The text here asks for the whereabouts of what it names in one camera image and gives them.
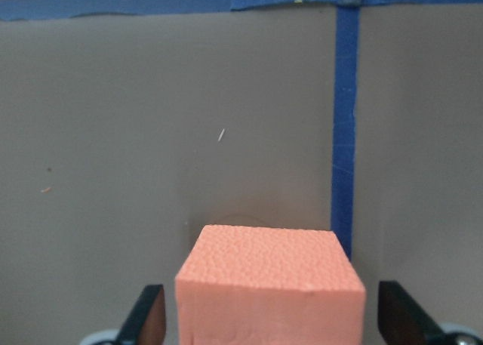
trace orange foam block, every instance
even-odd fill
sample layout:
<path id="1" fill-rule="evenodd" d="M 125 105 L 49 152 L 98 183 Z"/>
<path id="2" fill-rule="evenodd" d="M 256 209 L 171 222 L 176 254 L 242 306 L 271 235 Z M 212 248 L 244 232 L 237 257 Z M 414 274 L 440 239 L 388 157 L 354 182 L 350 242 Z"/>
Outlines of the orange foam block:
<path id="1" fill-rule="evenodd" d="M 359 345 L 365 288 L 333 232 L 206 226 L 176 277 L 180 345 Z"/>

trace gray surface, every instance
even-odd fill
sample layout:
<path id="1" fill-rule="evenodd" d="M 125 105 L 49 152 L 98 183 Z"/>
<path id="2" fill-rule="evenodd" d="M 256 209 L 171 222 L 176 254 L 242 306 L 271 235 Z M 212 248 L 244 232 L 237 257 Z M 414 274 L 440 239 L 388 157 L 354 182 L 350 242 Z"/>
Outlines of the gray surface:
<path id="1" fill-rule="evenodd" d="M 354 263 L 397 279 L 437 321 L 483 334 L 483 6 L 361 16 Z"/>
<path id="2" fill-rule="evenodd" d="M 328 228 L 334 12 L 0 23 L 0 342 L 76 344 L 164 282 L 175 344 L 202 225 Z"/>

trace textured foam surface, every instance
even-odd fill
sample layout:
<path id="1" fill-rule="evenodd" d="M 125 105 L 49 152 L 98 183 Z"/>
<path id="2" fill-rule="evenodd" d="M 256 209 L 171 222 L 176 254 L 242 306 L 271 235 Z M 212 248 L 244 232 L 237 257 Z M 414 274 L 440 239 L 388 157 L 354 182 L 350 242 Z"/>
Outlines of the textured foam surface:
<path id="1" fill-rule="evenodd" d="M 365 288 L 332 232 L 206 226 L 176 277 L 180 345 L 359 345 Z"/>

